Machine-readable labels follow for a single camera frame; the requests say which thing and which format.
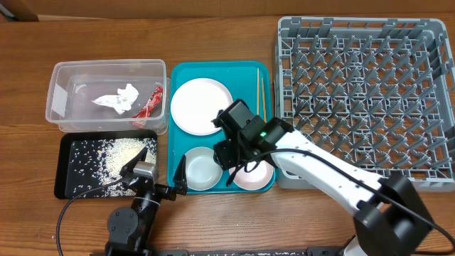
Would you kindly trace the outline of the grey dish rack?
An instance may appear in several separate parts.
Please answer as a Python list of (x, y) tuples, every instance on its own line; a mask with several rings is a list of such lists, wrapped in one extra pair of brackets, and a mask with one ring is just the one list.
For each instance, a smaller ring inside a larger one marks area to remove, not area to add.
[(433, 18), (285, 16), (275, 114), (338, 158), (454, 190), (454, 58)]

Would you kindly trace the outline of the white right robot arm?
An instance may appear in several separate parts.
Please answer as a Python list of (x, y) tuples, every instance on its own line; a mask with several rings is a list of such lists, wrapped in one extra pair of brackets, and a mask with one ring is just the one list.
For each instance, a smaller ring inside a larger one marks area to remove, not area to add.
[(278, 118), (221, 114), (213, 121), (226, 139), (215, 159), (236, 174), (252, 163), (302, 177), (352, 216), (355, 235), (340, 255), (412, 255), (436, 225), (414, 186), (402, 175), (383, 178), (355, 167), (310, 142)]

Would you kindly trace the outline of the scattered rice grains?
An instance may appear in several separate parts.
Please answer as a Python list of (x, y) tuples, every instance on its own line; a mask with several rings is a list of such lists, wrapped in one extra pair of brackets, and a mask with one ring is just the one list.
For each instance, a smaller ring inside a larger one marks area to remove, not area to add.
[(65, 196), (72, 198), (84, 191), (96, 188), (86, 198), (133, 196), (121, 183), (108, 188), (100, 186), (115, 182), (122, 176), (121, 168), (142, 149), (147, 149), (146, 162), (156, 162), (154, 138), (122, 138), (80, 140), (70, 145)]

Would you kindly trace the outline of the red wrapper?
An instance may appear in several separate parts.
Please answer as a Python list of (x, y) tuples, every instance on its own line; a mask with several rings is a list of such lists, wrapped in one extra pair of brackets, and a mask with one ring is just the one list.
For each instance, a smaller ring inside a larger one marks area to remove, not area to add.
[(133, 116), (133, 118), (139, 119), (139, 121), (133, 121), (132, 124), (140, 129), (145, 128), (151, 114), (162, 106), (164, 103), (164, 88), (162, 85), (157, 85), (152, 95), (148, 99), (147, 103), (142, 109)]

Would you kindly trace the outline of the white napkin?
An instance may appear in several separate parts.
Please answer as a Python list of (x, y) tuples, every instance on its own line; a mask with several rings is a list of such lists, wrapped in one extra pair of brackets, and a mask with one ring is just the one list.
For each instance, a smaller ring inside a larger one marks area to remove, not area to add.
[(96, 105), (111, 107), (118, 114), (124, 114), (126, 111), (130, 111), (138, 96), (139, 91), (131, 83), (127, 83), (124, 89), (117, 90), (116, 95), (103, 95), (92, 102)]

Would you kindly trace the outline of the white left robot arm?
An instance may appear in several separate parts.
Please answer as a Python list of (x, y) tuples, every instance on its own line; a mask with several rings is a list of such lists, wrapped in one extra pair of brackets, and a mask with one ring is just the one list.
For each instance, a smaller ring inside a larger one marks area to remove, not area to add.
[(143, 148), (120, 170), (122, 185), (135, 196), (131, 206), (118, 208), (108, 217), (106, 255), (156, 255), (148, 241), (161, 201), (175, 201), (177, 195), (188, 192), (185, 156), (174, 174), (174, 185), (167, 186), (156, 182), (159, 172), (146, 155), (147, 148)]

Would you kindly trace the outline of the large white plate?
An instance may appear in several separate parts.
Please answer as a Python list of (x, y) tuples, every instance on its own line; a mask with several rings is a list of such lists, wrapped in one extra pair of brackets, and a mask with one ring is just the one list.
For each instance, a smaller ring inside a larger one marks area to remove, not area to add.
[(207, 136), (220, 130), (213, 124), (220, 110), (233, 103), (230, 91), (221, 82), (196, 78), (180, 86), (171, 99), (171, 116), (186, 133)]

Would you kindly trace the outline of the clear plastic bin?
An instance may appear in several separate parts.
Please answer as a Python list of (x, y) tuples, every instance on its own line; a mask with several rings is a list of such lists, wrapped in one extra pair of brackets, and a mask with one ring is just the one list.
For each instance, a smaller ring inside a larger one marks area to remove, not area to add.
[[(169, 120), (169, 82), (161, 59), (80, 60), (55, 65), (45, 109), (48, 122), (63, 132), (101, 132), (139, 129), (133, 118), (147, 103), (157, 85), (164, 88), (164, 103), (155, 110), (145, 128), (165, 134)], [(118, 114), (111, 107), (92, 101), (116, 95), (131, 83), (139, 91), (132, 108)]]

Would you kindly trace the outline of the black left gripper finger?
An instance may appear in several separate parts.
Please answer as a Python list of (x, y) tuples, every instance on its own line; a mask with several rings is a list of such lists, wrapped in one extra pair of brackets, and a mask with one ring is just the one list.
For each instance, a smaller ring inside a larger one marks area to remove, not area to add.
[(180, 195), (186, 195), (188, 192), (188, 182), (186, 177), (186, 155), (181, 157), (176, 172), (173, 176), (174, 191)]
[(135, 157), (133, 157), (130, 161), (128, 161), (123, 167), (121, 168), (119, 175), (126, 176), (128, 173), (132, 173), (134, 167), (140, 162), (145, 161), (147, 155), (147, 148), (144, 147)]

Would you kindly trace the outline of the small white plate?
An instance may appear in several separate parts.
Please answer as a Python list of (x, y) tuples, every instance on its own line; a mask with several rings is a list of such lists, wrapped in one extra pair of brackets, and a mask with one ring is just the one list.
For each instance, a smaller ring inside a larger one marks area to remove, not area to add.
[(251, 172), (245, 172), (243, 167), (240, 168), (230, 187), (238, 191), (263, 192), (272, 187), (274, 180), (274, 167), (266, 161), (261, 161)]

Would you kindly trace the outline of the black tray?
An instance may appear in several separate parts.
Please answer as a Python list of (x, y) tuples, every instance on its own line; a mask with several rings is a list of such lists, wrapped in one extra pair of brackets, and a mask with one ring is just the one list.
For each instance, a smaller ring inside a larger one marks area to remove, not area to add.
[(117, 131), (117, 132), (83, 132), (69, 133), (63, 136), (60, 141), (60, 151), (58, 157), (58, 167), (55, 176), (54, 195), (59, 199), (70, 199), (65, 196), (67, 167), (70, 153), (70, 145), (80, 140), (96, 139), (122, 139), (122, 138), (154, 138), (156, 140), (157, 153), (157, 135), (151, 130), (134, 130), (134, 131)]

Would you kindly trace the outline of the grey bowl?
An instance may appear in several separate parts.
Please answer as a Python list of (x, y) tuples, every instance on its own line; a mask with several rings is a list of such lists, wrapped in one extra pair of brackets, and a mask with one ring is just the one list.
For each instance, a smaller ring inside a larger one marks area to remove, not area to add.
[(185, 153), (188, 187), (194, 191), (206, 191), (214, 187), (223, 170), (213, 159), (214, 151), (208, 147), (196, 147)]

